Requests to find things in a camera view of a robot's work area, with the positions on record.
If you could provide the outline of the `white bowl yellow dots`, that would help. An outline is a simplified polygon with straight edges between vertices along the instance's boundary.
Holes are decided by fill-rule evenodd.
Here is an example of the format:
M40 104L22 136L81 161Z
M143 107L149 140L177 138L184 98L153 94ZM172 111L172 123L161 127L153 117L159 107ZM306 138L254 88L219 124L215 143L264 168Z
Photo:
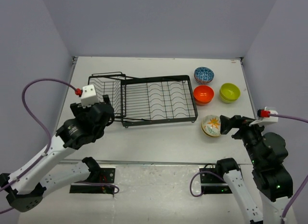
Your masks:
M217 129L212 129L212 128L209 128L209 127L205 127L202 128L202 131L209 137L214 137L214 138L217 138L217 137L220 137L221 136L221 133L220 131L218 131Z

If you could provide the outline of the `white bowl leaf pattern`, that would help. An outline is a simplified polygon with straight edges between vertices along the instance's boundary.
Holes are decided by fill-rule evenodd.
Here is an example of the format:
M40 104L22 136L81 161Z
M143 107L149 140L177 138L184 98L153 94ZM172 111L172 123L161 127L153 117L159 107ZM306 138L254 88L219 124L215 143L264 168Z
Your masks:
M205 129L205 127L209 127L212 129L217 129L220 131L221 122L219 116L216 115L208 115L202 119L201 127Z

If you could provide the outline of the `green bowl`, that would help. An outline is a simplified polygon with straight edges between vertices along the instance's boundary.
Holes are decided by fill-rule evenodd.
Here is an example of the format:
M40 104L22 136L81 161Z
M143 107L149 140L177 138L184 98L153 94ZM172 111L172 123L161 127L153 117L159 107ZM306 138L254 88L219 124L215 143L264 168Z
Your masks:
M241 91L236 85L232 83L224 83L220 87L219 96L221 101L227 104L231 104L239 99L241 96Z

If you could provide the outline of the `orange bowl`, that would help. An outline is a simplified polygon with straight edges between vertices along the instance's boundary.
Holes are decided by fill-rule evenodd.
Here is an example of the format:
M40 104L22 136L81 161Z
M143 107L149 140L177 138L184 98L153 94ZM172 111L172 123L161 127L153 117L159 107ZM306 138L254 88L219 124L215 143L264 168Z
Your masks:
M206 105L212 101L215 92L207 85L200 85L194 89L193 96L197 105Z

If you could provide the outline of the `blue patterned bowl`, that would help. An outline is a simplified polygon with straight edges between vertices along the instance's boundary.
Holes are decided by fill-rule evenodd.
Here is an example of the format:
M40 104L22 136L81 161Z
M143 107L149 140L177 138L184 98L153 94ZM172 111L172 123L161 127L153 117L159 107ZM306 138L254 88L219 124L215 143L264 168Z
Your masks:
M194 70L194 78L199 84L208 84L215 77L214 72L208 67L198 67Z

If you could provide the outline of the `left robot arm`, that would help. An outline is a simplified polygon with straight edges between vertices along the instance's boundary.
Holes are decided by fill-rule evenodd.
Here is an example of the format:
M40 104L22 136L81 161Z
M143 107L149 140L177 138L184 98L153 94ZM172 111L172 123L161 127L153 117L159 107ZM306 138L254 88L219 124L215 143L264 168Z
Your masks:
M43 148L19 170L0 175L0 188L7 192L11 210L27 212L47 195L72 183L96 185L101 168L92 157L83 158L69 171L52 174L51 170L82 146L102 138L105 127L115 120L114 109L108 95L90 107L73 103L70 108L75 117L56 131L49 147Z

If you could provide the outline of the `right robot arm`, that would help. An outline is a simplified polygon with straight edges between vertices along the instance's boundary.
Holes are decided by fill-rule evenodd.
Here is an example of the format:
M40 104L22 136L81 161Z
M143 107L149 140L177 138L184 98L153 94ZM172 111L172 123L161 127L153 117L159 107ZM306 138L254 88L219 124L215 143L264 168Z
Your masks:
M215 178L225 182L242 211L244 219L250 224L285 224L286 214L293 196L293 180L283 165L288 156L285 140L274 132L263 134L265 126L278 122L274 110L262 110L258 119L240 115L231 118L220 116L220 133L227 134L237 129L233 139L242 140L253 165L252 175L260 192L263 213L258 214L245 185L240 181L240 171L233 158L218 160Z

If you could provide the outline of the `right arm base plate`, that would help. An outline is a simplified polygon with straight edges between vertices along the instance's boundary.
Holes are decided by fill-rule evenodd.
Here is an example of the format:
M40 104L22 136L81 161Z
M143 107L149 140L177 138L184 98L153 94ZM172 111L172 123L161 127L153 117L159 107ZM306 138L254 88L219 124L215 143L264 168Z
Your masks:
M202 171L209 171L214 174L217 174L222 178L221 175L218 174L215 164L206 164L203 168L199 169ZM201 192L203 195L207 194L232 194L231 189L226 183L223 183L216 176L209 173L200 174L200 182L201 182Z

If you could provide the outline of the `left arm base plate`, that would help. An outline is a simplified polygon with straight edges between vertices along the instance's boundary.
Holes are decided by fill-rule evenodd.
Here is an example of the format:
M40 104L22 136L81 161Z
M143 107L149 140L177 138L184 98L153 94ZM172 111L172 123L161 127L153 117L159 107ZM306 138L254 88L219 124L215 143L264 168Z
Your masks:
M95 184L114 184L115 182L115 167L103 167L97 178L93 180L86 180L89 183ZM115 195L118 189L112 186L98 186L89 184L71 184L69 193L70 194L105 194L105 195Z

